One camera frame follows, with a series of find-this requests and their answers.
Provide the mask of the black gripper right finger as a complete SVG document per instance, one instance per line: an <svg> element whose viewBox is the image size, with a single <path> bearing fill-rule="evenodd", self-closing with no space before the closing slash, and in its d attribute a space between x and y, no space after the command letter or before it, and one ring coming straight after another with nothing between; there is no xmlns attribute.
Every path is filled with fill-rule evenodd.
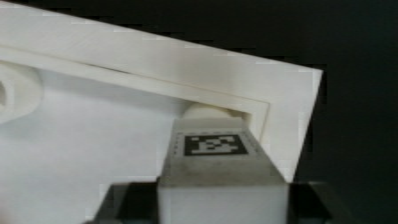
<svg viewBox="0 0 398 224"><path fill-rule="evenodd" d="M288 224L350 224L350 212L322 182L290 185Z"/></svg>

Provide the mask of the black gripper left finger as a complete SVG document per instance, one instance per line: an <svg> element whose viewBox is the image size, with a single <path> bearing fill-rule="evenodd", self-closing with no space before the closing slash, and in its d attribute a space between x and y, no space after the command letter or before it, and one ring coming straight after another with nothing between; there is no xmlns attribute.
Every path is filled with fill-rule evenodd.
<svg viewBox="0 0 398 224"><path fill-rule="evenodd" d="M87 224L160 224L155 182L112 184Z"/></svg>

